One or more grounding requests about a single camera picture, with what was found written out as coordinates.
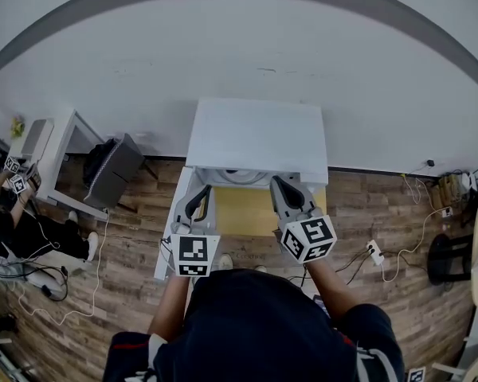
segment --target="electrical outlet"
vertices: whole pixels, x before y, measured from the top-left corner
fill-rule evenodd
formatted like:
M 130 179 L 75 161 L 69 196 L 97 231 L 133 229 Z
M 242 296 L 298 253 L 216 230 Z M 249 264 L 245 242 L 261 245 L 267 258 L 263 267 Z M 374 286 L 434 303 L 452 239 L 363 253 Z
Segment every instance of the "electrical outlet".
M 379 249 L 379 246 L 375 240 L 371 240 L 368 244 L 366 244 L 366 249 L 368 253 L 370 253 L 371 258 L 374 260 L 375 266 L 378 266 L 384 262 L 384 256 L 381 254 L 381 249 Z
M 448 207 L 447 209 L 443 209 L 441 211 L 441 215 L 443 216 L 443 218 L 448 218 L 449 216 L 453 215 L 453 208 Z

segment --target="sleeve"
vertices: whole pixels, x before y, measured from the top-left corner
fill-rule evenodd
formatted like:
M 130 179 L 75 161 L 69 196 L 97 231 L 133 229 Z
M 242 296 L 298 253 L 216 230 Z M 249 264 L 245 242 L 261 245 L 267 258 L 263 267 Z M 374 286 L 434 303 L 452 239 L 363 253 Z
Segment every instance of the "sleeve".
M 156 334 L 116 334 L 108 350 L 103 382 L 155 382 L 157 377 L 153 366 L 154 357 L 159 347 L 166 343 Z
M 398 379 L 404 380 L 402 351 L 391 328 L 391 320 L 383 310 L 372 304 L 360 304 L 347 311 L 335 325 L 357 346 L 385 353 Z

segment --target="white cabinet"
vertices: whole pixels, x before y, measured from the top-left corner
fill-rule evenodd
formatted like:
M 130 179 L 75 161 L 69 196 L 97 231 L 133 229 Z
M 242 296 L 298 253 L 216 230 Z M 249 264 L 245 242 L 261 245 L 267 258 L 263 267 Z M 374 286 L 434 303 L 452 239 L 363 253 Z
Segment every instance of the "white cabinet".
M 320 107 L 247 99 L 200 99 L 190 147 L 163 237 L 177 202 L 202 184 L 268 189 L 274 174 L 293 177 L 315 192 L 327 185 Z M 155 277 L 164 279 L 160 256 Z

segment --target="hand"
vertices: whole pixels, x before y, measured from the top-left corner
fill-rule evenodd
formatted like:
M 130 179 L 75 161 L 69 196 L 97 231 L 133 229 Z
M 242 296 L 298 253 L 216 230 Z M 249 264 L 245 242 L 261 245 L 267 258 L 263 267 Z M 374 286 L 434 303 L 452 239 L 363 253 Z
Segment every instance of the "hand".
M 35 194 L 35 191 L 32 189 L 30 184 L 27 183 L 26 190 L 20 193 L 19 197 L 23 203 L 26 203 L 34 194 Z
M 29 178 L 27 184 L 36 193 L 41 186 L 41 178 L 38 175 L 33 175 Z

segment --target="chair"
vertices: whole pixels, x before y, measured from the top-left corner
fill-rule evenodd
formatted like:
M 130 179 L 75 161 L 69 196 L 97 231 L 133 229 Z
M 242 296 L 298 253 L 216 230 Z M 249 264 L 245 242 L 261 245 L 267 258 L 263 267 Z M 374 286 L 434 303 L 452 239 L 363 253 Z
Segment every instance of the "chair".
M 451 274 L 452 261 L 462 258 L 463 273 Z M 472 235 L 449 239 L 445 234 L 435 237 L 429 249 L 427 269 L 429 280 L 433 285 L 442 282 L 472 280 L 472 299 L 478 307 L 478 211 Z
M 451 373 L 458 377 L 461 382 L 478 382 L 478 357 L 469 365 L 467 369 L 458 369 L 442 364 L 432 364 L 432 368 L 443 372 Z
M 156 181 L 158 180 L 158 176 L 145 165 L 145 158 L 131 136 L 125 134 L 104 159 L 90 185 L 84 203 L 100 209 L 119 206 L 136 213 L 135 209 L 120 204 L 119 199 L 136 171 L 142 166 Z

